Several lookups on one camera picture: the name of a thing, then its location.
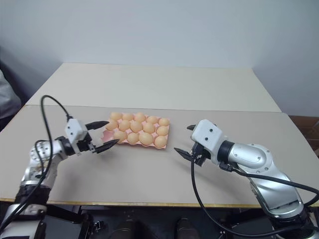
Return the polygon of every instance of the table edge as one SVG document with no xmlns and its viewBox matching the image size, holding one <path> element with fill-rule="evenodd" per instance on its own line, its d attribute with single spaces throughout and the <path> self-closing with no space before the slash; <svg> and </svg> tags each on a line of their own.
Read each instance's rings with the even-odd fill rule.
<svg viewBox="0 0 319 239">
<path fill-rule="evenodd" d="M 14 202 L 13 198 L 0 198 L 2 202 Z M 84 205 L 84 206 L 130 206 L 130 207 L 200 207 L 198 203 L 141 203 L 141 202 L 79 202 L 79 201 L 48 201 L 48 204 L 57 205 Z M 258 204 L 204 204 L 208 208 L 260 208 Z M 312 207 L 319 207 L 319 203 L 315 203 Z"/>
</svg>

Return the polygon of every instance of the white wall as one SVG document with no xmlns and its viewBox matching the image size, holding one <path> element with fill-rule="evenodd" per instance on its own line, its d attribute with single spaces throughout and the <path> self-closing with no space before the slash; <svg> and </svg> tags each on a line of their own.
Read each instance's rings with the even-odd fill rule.
<svg viewBox="0 0 319 239">
<path fill-rule="evenodd" d="M 284 112 L 319 116 L 317 0 L 0 0 L 0 10 L 0 60 L 28 97 L 61 62 L 252 67 Z"/>
</svg>

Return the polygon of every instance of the brown egg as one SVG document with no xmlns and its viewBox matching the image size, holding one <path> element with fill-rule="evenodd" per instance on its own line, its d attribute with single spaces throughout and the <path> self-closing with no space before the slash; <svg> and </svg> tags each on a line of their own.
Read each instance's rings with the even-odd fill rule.
<svg viewBox="0 0 319 239">
<path fill-rule="evenodd" d="M 139 136 L 140 136 L 140 134 L 139 133 L 130 133 L 129 135 L 128 135 L 128 142 L 130 143 L 130 144 L 136 144 L 137 143 L 137 141 L 139 141 Z"/>
<path fill-rule="evenodd" d="M 150 145 L 153 143 L 153 136 L 149 133 L 140 133 L 139 140 L 143 145 Z"/>
<path fill-rule="evenodd" d="M 154 144 L 156 148 L 162 148 L 166 145 L 167 139 L 164 136 L 158 136 L 156 137 Z"/>
<path fill-rule="evenodd" d="M 146 120 L 146 122 L 149 122 L 149 123 L 152 123 L 152 124 L 155 124 L 158 122 L 158 118 L 156 116 L 149 116 Z"/>
<path fill-rule="evenodd" d="M 122 142 L 123 140 L 128 138 L 128 134 L 126 132 L 122 132 L 122 131 L 116 131 L 113 134 L 113 138 L 114 139 L 119 139 L 119 142 Z"/>
<path fill-rule="evenodd" d="M 126 131 L 131 126 L 131 123 L 128 120 L 123 120 L 121 123 L 119 123 L 119 129 L 120 131 Z"/>
<path fill-rule="evenodd" d="M 118 112 L 112 112 L 111 113 L 111 119 L 120 120 L 121 118 L 122 118 L 122 113 L 118 113 Z"/>
<path fill-rule="evenodd" d="M 134 119 L 134 115 L 130 114 L 130 113 L 123 114 L 122 119 L 124 119 L 124 120 L 132 120 L 132 119 Z"/>
<path fill-rule="evenodd" d="M 160 136 L 166 136 L 168 134 L 168 127 L 167 126 L 160 126 L 156 130 L 156 133 Z"/>
<path fill-rule="evenodd" d="M 145 115 L 141 112 L 136 113 L 134 119 L 135 119 L 135 121 L 143 122 L 143 121 L 145 121 Z"/>
<path fill-rule="evenodd" d="M 155 126 L 152 123 L 146 123 L 143 125 L 143 131 L 146 133 L 154 133 L 155 132 Z"/>
<path fill-rule="evenodd" d="M 106 125 L 106 129 L 109 131 L 112 131 L 118 127 L 118 122 L 115 121 L 114 119 L 110 119 L 109 123 Z"/>
<path fill-rule="evenodd" d="M 159 119 L 159 125 L 160 126 L 168 126 L 169 125 L 169 120 L 166 118 L 161 118 Z"/>
<path fill-rule="evenodd" d="M 131 123 L 131 130 L 132 130 L 133 132 L 137 133 L 137 132 L 141 131 L 142 129 L 143 129 L 142 123 L 137 122 L 137 121 L 133 121 L 133 122 Z"/>
</svg>

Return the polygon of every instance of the table surface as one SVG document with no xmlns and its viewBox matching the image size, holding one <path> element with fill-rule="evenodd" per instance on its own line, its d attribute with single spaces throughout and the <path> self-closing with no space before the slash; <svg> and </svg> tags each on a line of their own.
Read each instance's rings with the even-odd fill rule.
<svg viewBox="0 0 319 239">
<path fill-rule="evenodd" d="M 197 206 L 191 186 L 190 163 L 174 147 L 190 150 L 186 130 L 201 119 L 216 123 L 230 141 L 268 147 L 275 164 L 296 182 L 317 187 L 319 160 L 284 113 L 114 109 L 67 107 L 88 123 L 106 120 L 110 112 L 139 112 L 170 118 L 167 148 L 116 145 L 101 154 L 84 152 L 60 163 L 49 202 L 89 205 Z M 53 137 L 65 135 L 65 115 L 57 106 L 46 107 Z M 92 131 L 95 138 L 102 129 Z M 28 165 L 28 152 L 38 139 L 46 139 L 39 106 L 25 106 L 0 133 L 0 199 L 12 201 Z M 257 207 L 247 178 L 220 170 L 207 161 L 195 176 L 203 202 L 211 207 Z M 300 191 L 304 201 L 312 194 Z"/>
<path fill-rule="evenodd" d="M 63 63 L 27 105 L 46 94 L 66 106 L 281 112 L 250 68 Z"/>
</svg>

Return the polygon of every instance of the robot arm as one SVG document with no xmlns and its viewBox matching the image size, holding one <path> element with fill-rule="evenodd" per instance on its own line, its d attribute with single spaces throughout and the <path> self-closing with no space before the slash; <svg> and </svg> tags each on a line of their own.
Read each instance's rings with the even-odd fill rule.
<svg viewBox="0 0 319 239">
<path fill-rule="evenodd" d="M 264 175 L 290 181 L 274 164 L 271 151 L 257 144 L 240 144 L 227 141 L 222 130 L 208 120 L 191 125 L 191 139 L 195 142 L 190 153 L 175 148 L 185 159 L 202 166 L 206 159 L 219 165 L 223 170 L 236 168 L 251 175 Z M 275 228 L 296 223 L 309 223 L 304 204 L 295 187 L 248 178 L 253 193 Z"/>
<path fill-rule="evenodd" d="M 100 147 L 96 147 L 92 143 L 92 138 L 88 131 L 98 129 L 106 124 L 108 124 L 107 121 L 98 121 L 84 125 L 80 120 L 74 118 L 68 119 L 65 128 L 68 138 L 61 136 L 52 142 L 53 154 L 51 162 L 49 162 L 51 149 L 48 141 L 41 141 L 37 144 L 36 148 L 35 146 L 32 147 L 29 154 L 30 163 L 25 170 L 15 202 L 6 212 L 4 222 L 21 203 L 26 201 L 30 193 L 37 187 L 42 177 L 42 170 L 45 172 L 49 163 L 50 167 L 40 186 L 29 198 L 28 206 L 18 213 L 16 217 L 18 221 L 13 221 L 6 226 L 4 232 L 2 234 L 0 232 L 0 239 L 17 236 L 28 236 L 30 239 L 44 238 L 45 223 L 42 222 L 42 219 L 46 213 L 46 203 L 50 190 L 57 176 L 58 164 L 75 153 L 80 155 L 82 151 L 88 150 L 92 153 L 100 153 L 115 145 L 118 139 L 108 141 Z"/>
</svg>

